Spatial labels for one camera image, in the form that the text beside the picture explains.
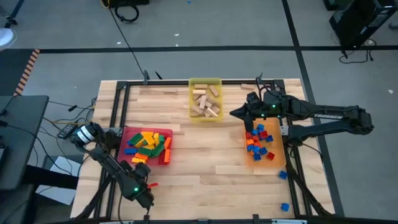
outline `blue block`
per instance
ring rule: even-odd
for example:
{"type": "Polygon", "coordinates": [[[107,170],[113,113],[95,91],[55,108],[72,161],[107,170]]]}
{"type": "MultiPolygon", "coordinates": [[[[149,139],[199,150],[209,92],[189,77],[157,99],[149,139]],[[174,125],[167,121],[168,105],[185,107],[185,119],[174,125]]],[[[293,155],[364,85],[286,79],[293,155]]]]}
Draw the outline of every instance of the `blue block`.
{"type": "Polygon", "coordinates": [[[261,156],[260,156],[260,154],[258,154],[258,153],[254,153],[254,155],[253,155],[253,159],[254,159],[254,161],[259,161],[259,160],[261,160],[261,156]]]}
{"type": "Polygon", "coordinates": [[[248,152],[250,152],[251,150],[253,150],[254,149],[254,146],[253,145],[248,145],[248,152]]]}
{"type": "Polygon", "coordinates": [[[264,125],[262,124],[257,125],[257,130],[264,130],[264,125]]]}
{"type": "Polygon", "coordinates": [[[135,153],[137,153],[138,149],[125,149],[124,153],[127,155],[133,155],[135,153]]]}
{"type": "Polygon", "coordinates": [[[289,211],[289,204],[287,203],[282,203],[282,206],[280,207],[280,209],[282,209],[282,211],[287,212],[289,211]]]}
{"type": "Polygon", "coordinates": [[[268,135],[268,137],[266,138],[266,142],[272,142],[274,140],[274,138],[272,137],[272,135],[268,135]]]}
{"type": "Polygon", "coordinates": [[[253,152],[254,153],[259,153],[259,151],[260,151],[260,147],[254,146],[253,152]]]}
{"type": "Polygon", "coordinates": [[[281,170],[279,172],[279,178],[286,180],[286,177],[287,177],[287,173],[285,171],[281,170]]]}
{"type": "Polygon", "coordinates": [[[260,150],[259,150],[259,152],[260,152],[260,154],[261,155],[265,155],[265,154],[267,154],[267,149],[265,148],[265,147],[262,147],[260,150]]]}

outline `red tray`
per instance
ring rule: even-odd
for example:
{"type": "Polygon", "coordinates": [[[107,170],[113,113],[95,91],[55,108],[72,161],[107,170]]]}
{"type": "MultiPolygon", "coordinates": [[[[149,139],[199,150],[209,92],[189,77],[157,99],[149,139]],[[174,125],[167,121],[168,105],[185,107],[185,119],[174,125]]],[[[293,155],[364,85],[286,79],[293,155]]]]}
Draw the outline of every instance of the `red tray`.
{"type": "MultiPolygon", "coordinates": [[[[122,141],[120,143],[118,162],[127,161],[128,163],[133,164],[133,162],[131,162],[131,160],[132,160],[132,158],[134,156],[125,154],[124,150],[125,149],[130,149],[130,148],[135,148],[134,146],[129,146],[127,144],[127,142],[128,142],[128,140],[130,140],[137,133],[141,133],[141,131],[152,131],[153,133],[159,133],[159,134],[162,134],[165,139],[167,137],[172,138],[171,143],[170,143],[170,160],[171,160],[171,151],[172,151],[172,146],[173,146],[173,131],[171,129],[162,129],[162,128],[124,128],[122,141]]],[[[148,159],[147,165],[150,165],[150,166],[168,165],[168,164],[159,164],[159,158],[164,158],[164,153],[165,153],[165,150],[163,150],[163,152],[160,153],[160,155],[158,157],[155,157],[153,159],[148,159]]]]}

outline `yellow lego brick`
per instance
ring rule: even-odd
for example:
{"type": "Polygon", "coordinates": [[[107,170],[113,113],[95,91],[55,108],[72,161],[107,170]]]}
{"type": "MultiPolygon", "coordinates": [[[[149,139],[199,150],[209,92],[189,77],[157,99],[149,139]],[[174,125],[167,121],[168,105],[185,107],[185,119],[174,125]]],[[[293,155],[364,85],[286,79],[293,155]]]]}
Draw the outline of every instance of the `yellow lego brick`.
{"type": "Polygon", "coordinates": [[[154,133],[153,133],[152,131],[141,131],[141,134],[142,134],[143,136],[145,136],[145,135],[153,136],[153,135],[154,135],[154,133]]]}
{"type": "Polygon", "coordinates": [[[144,146],[144,148],[146,148],[146,149],[154,149],[155,148],[155,144],[151,144],[150,146],[144,146]]]}
{"type": "Polygon", "coordinates": [[[131,162],[134,162],[134,163],[139,163],[139,162],[146,163],[147,161],[145,159],[140,159],[140,158],[135,158],[134,157],[134,158],[132,158],[131,162]]]}
{"type": "Polygon", "coordinates": [[[149,134],[145,134],[144,139],[145,139],[145,141],[147,141],[148,146],[150,146],[151,144],[155,144],[154,139],[149,134]]]}
{"type": "Polygon", "coordinates": [[[141,139],[139,142],[137,142],[136,147],[141,147],[141,146],[143,146],[143,145],[144,145],[144,141],[145,141],[144,138],[141,139]]]}
{"type": "Polygon", "coordinates": [[[155,145],[159,144],[159,133],[154,134],[155,145]]]}

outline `white object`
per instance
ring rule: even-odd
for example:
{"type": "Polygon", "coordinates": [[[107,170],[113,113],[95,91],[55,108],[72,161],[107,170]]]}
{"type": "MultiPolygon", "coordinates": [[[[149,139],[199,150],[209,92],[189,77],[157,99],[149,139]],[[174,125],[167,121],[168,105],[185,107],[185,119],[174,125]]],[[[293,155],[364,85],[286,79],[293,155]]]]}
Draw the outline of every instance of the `white object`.
{"type": "MultiPolygon", "coordinates": [[[[55,161],[55,164],[61,167],[64,170],[71,171],[71,167],[69,163],[72,165],[72,175],[77,177],[78,175],[78,170],[79,167],[81,166],[79,163],[71,161],[69,159],[66,159],[64,157],[58,157],[57,160],[55,161]]],[[[59,169],[55,165],[53,165],[50,169],[51,171],[58,172],[60,174],[68,174],[64,170],[59,169]]],[[[48,188],[49,186],[46,185],[40,185],[36,193],[48,188]]],[[[56,200],[58,202],[64,203],[65,205],[71,205],[73,202],[73,199],[75,198],[76,190],[73,189],[62,189],[59,187],[52,187],[48,190],[44,190],[43,192],[40,193],[44,197],[51,198],[53,200],[56,200]]]]}
{"type": "Polygon", "coordinates": [[[17,40],[16,34],[12,29],[0,28],[0,49],[10,47],[17,40]]]}

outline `desk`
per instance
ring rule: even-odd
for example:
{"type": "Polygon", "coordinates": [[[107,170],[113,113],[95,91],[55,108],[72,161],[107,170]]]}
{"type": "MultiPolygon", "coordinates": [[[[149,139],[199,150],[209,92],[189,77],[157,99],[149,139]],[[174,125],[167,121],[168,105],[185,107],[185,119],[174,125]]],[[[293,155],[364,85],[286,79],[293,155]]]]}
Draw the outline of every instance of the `desk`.
{"type": "MultiPolygon", "coordinates": [[[[304,99],[299,79],[285,79],[287,94],[304,99]]],[[[117,81],[102,81],[98,92],[93,121],[103,128],[109,126],[117,81]]],[[[247,168],[241,151],[244,150],[243,122],[229,115],[246,101],[250,90],[240,85],[223,84],[224,119],[220,123],[193,124],[188,117],[187,85],[133,86],[129,90],[127,126],[169,128],[174,132],[172,161],[169,167],[150,167],[148,183],[153,188],[155,206],[151,220],[293,218],[292,207],[282,212],[281,203],[291,203],[287,180],[278,178],[280,169],[247,168]]],[[[121,119],[124,90],[119,99],[115,126],[121,119]]],[[[295,124],[311,125],[310,120],[295,124]]],[[[317,148],[316,139],[305,141],[317,148]]],[[[299,148],[308,188],[318,201],[333,211],[323,165],[317,152],[299,148]]],[[[71,217],[77,216],[88,204],[98,188],[101,167],[91,158],[81,168],[71,217]]],[[[300,212],[303,200],[296,186],[300,212]]],[[[103,197],[100,216],[105,216],[108,192],[103,197]]],[[[112,220],[117,220],[120,191],[116,186],[112,220]]],[[[142,220],[146,210],[137,202],[123,199],[121,218],[142,220]]]]}

